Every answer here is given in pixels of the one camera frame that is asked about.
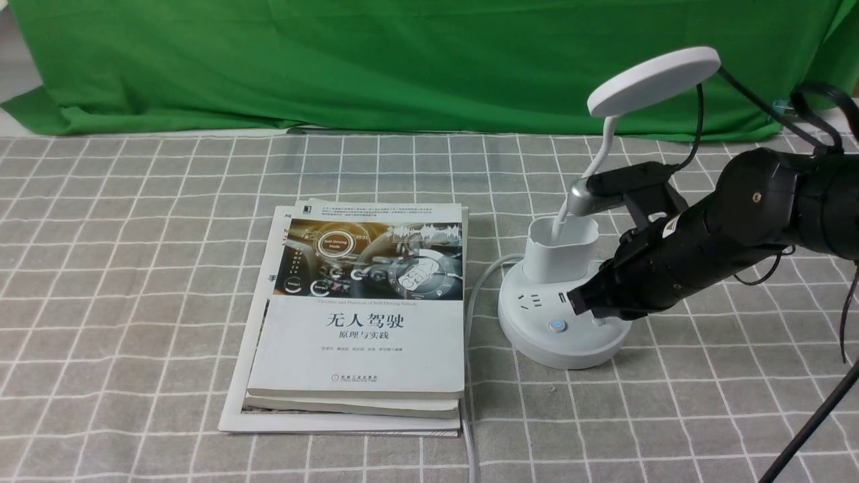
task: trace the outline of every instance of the white desk lamp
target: white desk lamp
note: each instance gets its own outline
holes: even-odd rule
[[[570,186],[567,198],[552,225],[555,240],[567,215],[585,216],[603,211],[605,200],[596,199],[585,186],[588,177],[608,157],[618,118],[670,99],[702,83],[722,65],[719,54],[710,47],[690,47],[670,52],[631,67],[600,85],[588,97],[588,111],[604,117],[602,145],[579,180]]]
[[[620,116],[694,88],[720,65],[715,50],[693,47],[652,58],[599,86],[588,97],[588,110],[606,118],[602,146],[582,178],[596,173],[608,156]],[[631,328],[630,322],[616,318],[575,315],[566,300],[567,292],[596,273],[591,262],[599,238],[593,218],[570,216],[576,214],[570,210],[571,193],[556,217],[531,223],[525,257],[504,277],[498,295],[499,321],[510,343],[534,361],[564,370],[612,358]],[[599,211],[592,208],[587,214]]]

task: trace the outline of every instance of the green cloth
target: green cloth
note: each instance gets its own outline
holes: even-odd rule
[[[600,132],[610,76],[695,45],[765,101],[807,76],[852,89],[856,0],[11,0],[45,86],[3,104],[68,135],[299,124]],[[709,140],[778,130],[722,79]],[[618,132],[688,140],[694,89]]]

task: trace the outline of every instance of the round power strip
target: round power strip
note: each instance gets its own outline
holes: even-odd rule
[[[595,320],[590,312],[576,315],[566,297],[593,277],[595,268],[580,280],[535,284],[522,263],[504,276],[498,294],[498,319],[514,348],[560,370],[594,367],[620,351],[632,323],[614,317]]]

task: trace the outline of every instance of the checkered tablecloth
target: checkered tablecloth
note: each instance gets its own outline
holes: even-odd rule
[[[557,210],[562,180],[599,142],[0,138],[0,482],[466,481],[461,439],[216,430],[274,207],[462,203],[472,284],[524,249],[532,218]],[[808,151],[791,137],[767,145]],[[750,147],[704,146],[677,188],[700,200]],[[687,150],[622,139],[606,168]],[[623,210],[596,218],[605,258],[632,222]],[[493,278],[470,350],[484,482],[753,481],[846,371],[835,325],[851,275],[799,250],[769,283],[705,290],[636,322],[611,363],[571,372],[510,348]],[[858,450],[854,391],[781,481],[859,481]]]

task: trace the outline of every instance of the book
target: book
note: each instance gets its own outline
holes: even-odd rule
[[[271,410],[246,403],[247,383],[265,321],[265,307],[274,291],[289,231],[293,206],[278,206],[271,221],[265,254],[239,355],[218,422],[219,431],[312,434],[363,434],[413,437],[457,437],[460,420],[450,418],[402,418],[385,415]]]
[[[245,397],[249,407],[281,411],[316,411],[330,413],[370,414],[385,416],[418,416],[422,418],[455,418],[460,413],[459,400],[403,399],[337,399]]]
[[[296,208],[247,394],[459,399],[461,205],[310,200]]]

